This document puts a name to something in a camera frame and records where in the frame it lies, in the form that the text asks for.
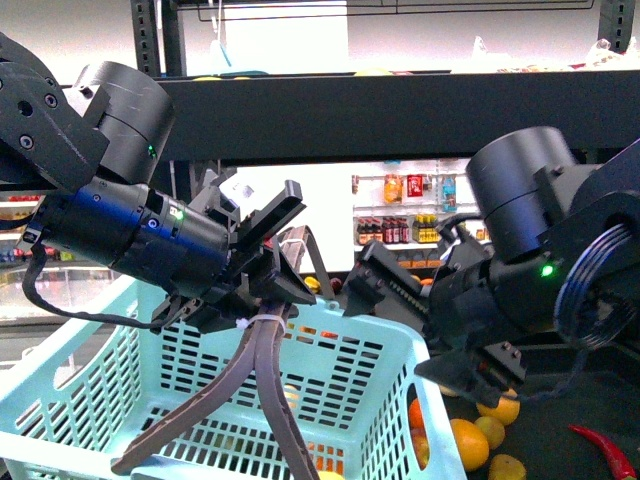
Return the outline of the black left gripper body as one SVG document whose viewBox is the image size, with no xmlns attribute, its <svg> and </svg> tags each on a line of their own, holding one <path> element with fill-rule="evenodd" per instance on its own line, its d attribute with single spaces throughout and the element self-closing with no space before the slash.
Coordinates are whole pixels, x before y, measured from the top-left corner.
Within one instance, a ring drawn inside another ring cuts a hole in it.
<svg viewBox="0 0 640 480">
<path fill-rule="evenodd" d="M 232 232 L 229 263 L 214 277 L 214 285 L 193 298 L 166 297 L 152 319 L 161 327 L 182 322 L 207 334 L 235 327 L 263 305 L 315 304 L 315 294 L 296 271 L 302 252 L 293 250 L 296 243 L 284 245 L 279 232 L 304 208 L 300 184 L 287 180 L 267 206 Z"/>
</svg>

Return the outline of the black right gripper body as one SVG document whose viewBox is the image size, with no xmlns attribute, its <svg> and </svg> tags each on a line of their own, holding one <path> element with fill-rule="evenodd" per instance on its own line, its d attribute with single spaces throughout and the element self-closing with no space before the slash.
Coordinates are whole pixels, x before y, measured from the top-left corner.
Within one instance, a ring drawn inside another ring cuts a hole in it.
<svg viewBox="0 0 640 480">
<path fill-rule="evenodd" d="M 495 407 L 525 376 L 512 341 L 525 331 L 499 307 L 489 282 L 491 258 L 461 226 L 445 227 L 449 255 L 429 286 L 402 268 L 386 246 L 369 241 L 344 284 L 345 313 L 368 313 L 387 298 L 420 318 L 438 354 L 418 364 L 416 375 L 465 399 Z"/>
</svg>

